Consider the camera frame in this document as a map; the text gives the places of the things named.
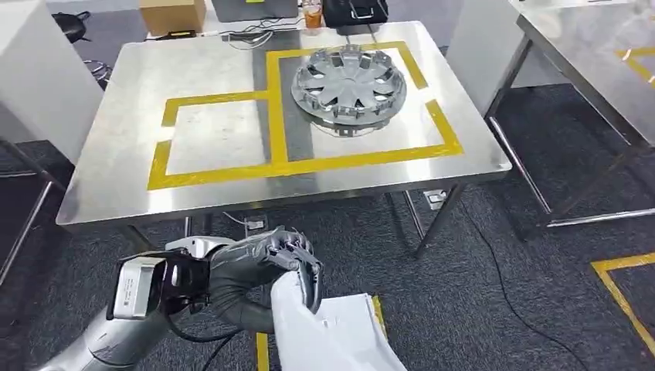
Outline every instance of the reflective metal surface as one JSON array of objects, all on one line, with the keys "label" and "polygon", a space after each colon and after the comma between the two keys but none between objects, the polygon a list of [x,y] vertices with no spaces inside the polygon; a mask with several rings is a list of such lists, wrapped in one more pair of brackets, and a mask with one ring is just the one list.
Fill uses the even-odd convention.
[{"label": "reflective metal surface", "polygon": [[654,15],[637,2],[524,12],[518,25],[628,142],[653,147],[655,70],[642,63],[655,56]]},{"label": "reflective metal surface", "polygon": [[[427,87],[407,83],[401,111],[379,130],[344,138],[312,124],[290,94],[303,58],[280,60],[283,125],[290,161],[440,145],[425,102],[436,100],[463,154],[337,168],[299,175],[214,182],[148,191],[155,145],[171,140],[167,174],[270,162],[269,108],[262,100],[184,106],[174,127],[161,126],[173,97],[266,89],[266,50],[313,49],[347,42],[333,29],[276,33],[261,49],[242,51],[217,37],[127,44],[97,112],[57,223],[74,229],[177,219],[210,210],[248,209],[366,192],[451,187],[497,179],[511,163],[477,113],[425,27],[389,23],[349,43],[403,41]],[[396,49],[385,49],[409,75]]]}]

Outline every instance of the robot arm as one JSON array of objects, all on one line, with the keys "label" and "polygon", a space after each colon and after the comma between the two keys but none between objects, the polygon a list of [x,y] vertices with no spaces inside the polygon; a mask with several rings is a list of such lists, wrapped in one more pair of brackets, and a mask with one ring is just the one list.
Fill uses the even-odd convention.
[{"label": "robot arm", "polygon": [[304,304],[321,305],[323,267],[299,233],[281,229],[239,242],[218,237],[187,237],[119,263],[110,304],[67,349],[41,371],[132,369],[156,346],[177,314],[206,306],[241,329],[273,332],[269,308],[246,292],[295,271]]}]

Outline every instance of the yellow tape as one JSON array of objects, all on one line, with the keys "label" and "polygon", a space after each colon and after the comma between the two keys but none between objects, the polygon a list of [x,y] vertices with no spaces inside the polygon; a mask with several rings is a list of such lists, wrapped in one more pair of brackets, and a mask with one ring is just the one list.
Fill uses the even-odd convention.
[{"label": "yellow tape", "polygon": [[600,277],[600,280],[605,284],[609,290],[609,293],[612,294],[614,300],[616,300],[616,303],[619,304],[623,310],[623,313],[628,316],[628,319],[630,322],[632,322],[634,328],[636,329],[643,342],[646,343],[646,346],[650,352],[653,353],[653,356],[655,356],[655,339],[653,339],[653,336],[636,317],[633,309],[630,307],[630,303],[628,303],[626,297],[623,296],[621,290],[618,286],[616,286],[608,273],[609,271],[615,269],[639,267],[646,264],[655,264],[655,253],[637,255],[634,257],[621,257],[619,259],[612,260],[595,261],[592,262],[592,267],[594,270],[596,270],[598,277]]},{"label": "yellow tape", "polygon": [[[407,44],[402,41],[362,45],[362,49],[396,48],[405,63],[409,75],[417,88],[427,87],[427,82],[414,60]],[[276,176],[299,175],[320,172],[336,168],[351,168],[364,165],[379,165],[390,162],[409,161],[447,155],[460,155],[463,149],[457,140],[448,120],[443,115],[436,100],[426,103],[430,117],[433,119],[444,143],[419,148],[405,148],[395,151],[381,151],[360,155],[347,155],[333,158],[312,158],[307,160],[288,160],[287,140],[284,134],[284,116],[282,108],[282,83],[280,81],[280,59],[308,56],[317,49],[276,50],[266,53],[267,89],[259,91],[216,94],[201,97],[181,97],[166,102],[162,127],[175,126],[175,118],[181,106],[194,104],[214,104],[239,100],[268,100],[270,164],[243,166],[238,168],[221,168],[202,172],[166,175],[166,167],[171,154],[171,141],[160,141],[154,150],[148,190],[171,187],[195,186],[212,182],[227,182],[241,179],[271,178]]]},{"label": "yellow tape", "polygon": [[650,86],[655,87],[655,73],[649,71],[643,64],[637,62],[636,56],[655,56],[655,48],[635,48],[630,50],[617,50],[616,55],[623,60],[633,71],[644,79]]},{"label": "yellow tape", "polygon": [[270,161],[273,164],[286,162],[287,137],[284,134],[284,115],[282,112],[282,83],[280,82],[280,67],[277,58],[271,53],[266,54],[266,76],[268,91],[268,127],[270,140]]},{"label": "yellow tape", "polygon": [[255,343],[257,347],[257,371],[269,371],[268,335],[257,332]]},{"label": "yellow tape", "polygon": [[361,48],[363,50],[380,50],[380,49],[396,48],[399,51],[400,56],[402,57],[402,61],[405,63],[405,66],[407,67],[407,70],[409,71],[409,75],[414,81],[416,88],[421,90],[428,87],[426,78],[423,77],[423,74],[421,73],[421,69],[419,68],[418,63],[416,63],[416,60],[414,59],[412,52],[409,51],[409,48],[407,47],[407,44],[405,42],[391,41],[388,43],[368,44],[368,45],[362,45]]},{"label": "yellow tape", "polygon": [[382,304],[380,304],[380,298],[378,297],[378,295],[376,295],[372,298],[372,301],[373,301],[373,310],[375,311],[375,317],[378,319],[378,323],[380,324],[380,327],[382,327],[382,332],[385,333],[385,337],[388,339],[389,337],[387,336],[385,319],[382,317]]}]

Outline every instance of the power cable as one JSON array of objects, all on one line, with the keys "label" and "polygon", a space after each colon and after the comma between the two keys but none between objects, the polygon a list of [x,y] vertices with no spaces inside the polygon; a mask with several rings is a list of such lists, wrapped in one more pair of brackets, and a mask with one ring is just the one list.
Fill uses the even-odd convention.
[{"label": "power cable", "polygon": [[239,332],[241,332],[241,328],[236,328],[232,331],[226,332],[225,334],[208,336],[205,338],[189,335],[186,332],[183,332],[175,323],[173,323],[173,321],[171,320],[171,316],[169,315],[166,309],[164,309],[163,312],[164,312],[164,319],[166,320],[166,323],[168,324],[168,327],[171,329],[171,331],[173,331],[173,333],[176,334],[178,337],[187,340],[189,342],[199,342],[199,343],[216,342],[218,340],[227,339],[228,337],[234,336]]},{"label": "power cable", "polygon": [[230,218],[232,221],[241,224],[242,226],[248,226],[248,223],[246,223],[246,222],[242,222],[241,220],[238,220],[238,219],[235,218],[234,216],[231,216],[231,215],[229,215],[228,213],[226,213],[225,211],[223,212],[223,214],[224,214],[225,216],[227,216],[228,218]]},{"label": "power cable", "polygon": [[221,349],[223,349],[223,347],[224,347],[224,346],[225,346],[225,345],[226,345],[230,340],[232,340],[232,338],[233,338],[235,335],[236,335],[236,334],[233,334],[233,335],[230,335],[230,336],[228,336],[227,338],[223,339],[223,341],[219,344],[219,346],[217,346],[216,349],[214,349],[214,352],[209,356],[209,358],[207,359],[207,362],[205,362],[205,365],[202,367],[201,371],[207,371],[207,369],[209,369],[209,365],[212,364],[212,361],[214,360],[214,358],[216,358],[216,356],[219,354],[219,352],[221,351]]},{"label": "power cable", "polygon": [[498,264],[498,260],[496,259],[496,253],[494,252],[494,248],[491,246],[491,243],[489,243],[489,240],[487,240],[487,238],[482,234],[482,231],[480,230],[480,227],[478,227],[477,224],[473,221],[473,217],[471,217],[471,215],[469,214],[469,210],[468,210],[468,208],[467,208],[466,203],[464,203],[464,201],[462,201],[462,206],[464,207],[464,214],[466,214],[468,220],[471,222],[471,224],[473,224],[473,227],[474,227],[475,230],[477,231],[477,234],[480,235],[480,238],[482,238],[482,241],[484,241],[484,243],[485,243],[485,244],[487,245],[487,247],[489,248],[489,251],[491,252],[491,257],[494,259],[494,265],[496,266],[496,272],[498,273],[498,280],[499,280],[500,283],[501,283],[501,290],[503,291],[503,298],[505,299],[505,302],[507,302],[507,306],[509,307],[509,309],[511,310],[511,312],[514,314],[514,316],[516,316],[516,318],[518,318],[518,320],[521,321],[521,323],[523,323],[523,325],[524,325],[525,327],[527,327],[527,328],[529,328],[530,330],[532,330],[533,332],[535,332],[535,333],[541,335],[542,337],[544,337],[544,338],[550,340],[551,342],[554,342],[555,344],[561,346],[561,347],[562,347],[564,350],[566,350],[567,352],[571,353],[571,355],[575,358],[575,360],[578,361],[578,363],[580,364],[580,366],[581,366],[585,371],[589,371],[589,368],[587,368],[587,365],[582,361],[582,359],[580,359],[580,357],[579,357],[577,354],[575,354],[575,352],[573,352],[573,350],[572,350],[571,348],[569,348],[569,347],[568,347],[566,344],[564,344],[563,342],[560,342],[559,340],[555,339],[554,337],[552,337],[552,336],[550,336],[550,335],[544,333],[543,331],[540,331],[540,330],[536,329],[534,326],[532,326],[532,325],[530,325],[529,323],[527,323],[527,322],[523,319],[523,317],[521,317],[521,316],[516,312],[516,309],[514,309],[514,306],[511,304],[510,299],[509,299],[509,297],[507,296],[507,291],[505,290],[505,283],[504,283],[504,281],[503,281],[503,274],[501,273],[501,267],[500,267],[500,265]]},{"label": "power cable", "polygon": [[[293,23],[278,23],[281,20],[282,20],[282,18],[262,19],[260,21],[260,24],[258,24],[258,25],[248,26],[248,27],[246,27],[245,29],[243,29],[241,31],[223,31],[223,32],[219,32],[219,35],[226,36],[228,45],[230,45],[234,49],[237,49],[237,50],[252,50],[252,49],[259,48],[260,46],[268,43],[268,41],[273,37],[273,34],[275,32],[285,30],[284,26],[295,26],[300,21],[302,21],[302,19],[298,19],[296,22],[293,22]],[[238,39],[238,41],[248,43],[248,44],[250,44],[250,46],[248,46],[246,48],[241,48],[241,47],[238,47],[238,46],[234,46],[232,44],[232,39]]]}]

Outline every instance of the white panel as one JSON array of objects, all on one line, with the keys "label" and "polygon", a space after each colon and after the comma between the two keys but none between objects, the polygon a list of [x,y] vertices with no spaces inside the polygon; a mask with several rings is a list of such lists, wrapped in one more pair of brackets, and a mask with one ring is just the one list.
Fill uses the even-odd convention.
[{"label": "white panel", "polygon": [[0,133],[49,140],[75,164],[102,98],[95,79],[43,2],[0,3],[0,47],[0,102],[17,119]]}]

